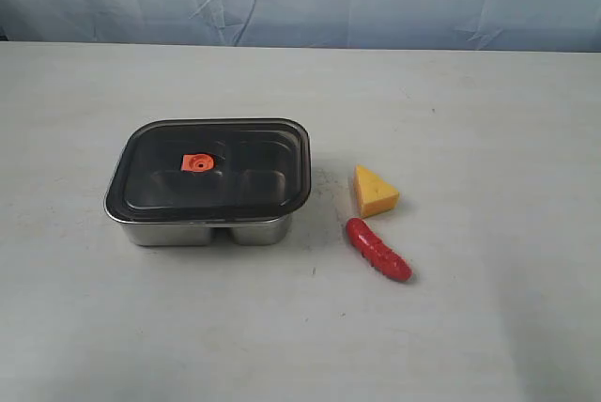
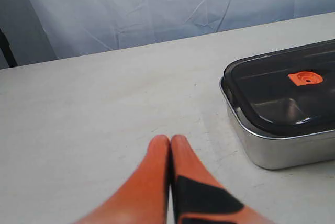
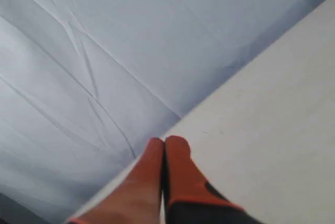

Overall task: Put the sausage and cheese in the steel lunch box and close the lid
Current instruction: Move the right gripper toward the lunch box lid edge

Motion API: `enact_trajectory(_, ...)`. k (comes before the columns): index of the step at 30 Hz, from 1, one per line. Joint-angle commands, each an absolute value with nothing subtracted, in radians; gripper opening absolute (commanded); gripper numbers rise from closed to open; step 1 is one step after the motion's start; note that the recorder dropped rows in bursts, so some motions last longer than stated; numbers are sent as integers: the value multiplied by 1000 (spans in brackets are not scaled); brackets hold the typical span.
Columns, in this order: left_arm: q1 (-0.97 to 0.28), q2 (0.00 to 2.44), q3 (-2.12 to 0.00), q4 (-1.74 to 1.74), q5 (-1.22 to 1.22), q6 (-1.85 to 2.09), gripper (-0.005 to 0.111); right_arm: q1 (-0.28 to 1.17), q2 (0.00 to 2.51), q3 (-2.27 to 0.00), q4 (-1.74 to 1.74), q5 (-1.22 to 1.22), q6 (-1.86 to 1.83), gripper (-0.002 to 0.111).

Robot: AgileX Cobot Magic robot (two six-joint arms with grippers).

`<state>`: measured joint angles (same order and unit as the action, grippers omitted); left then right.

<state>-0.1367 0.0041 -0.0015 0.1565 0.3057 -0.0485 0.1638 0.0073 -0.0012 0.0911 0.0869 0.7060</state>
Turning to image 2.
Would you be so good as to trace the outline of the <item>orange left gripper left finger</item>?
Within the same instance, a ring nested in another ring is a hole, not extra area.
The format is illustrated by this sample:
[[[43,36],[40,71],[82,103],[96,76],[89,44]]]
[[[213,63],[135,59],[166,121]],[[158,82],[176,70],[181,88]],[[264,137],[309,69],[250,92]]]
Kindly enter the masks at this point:
[[[122,186],[77,223],[166,223],[170,141],[155,136],[146,155]]]

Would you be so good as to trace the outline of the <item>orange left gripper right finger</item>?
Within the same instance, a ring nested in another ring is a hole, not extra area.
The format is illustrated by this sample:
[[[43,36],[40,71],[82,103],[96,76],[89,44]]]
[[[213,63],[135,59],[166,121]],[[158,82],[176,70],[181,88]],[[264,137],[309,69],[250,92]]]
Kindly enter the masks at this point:
[[[171,139],[175,223],[273,223],[230,194],[206,169],[184,135]]]

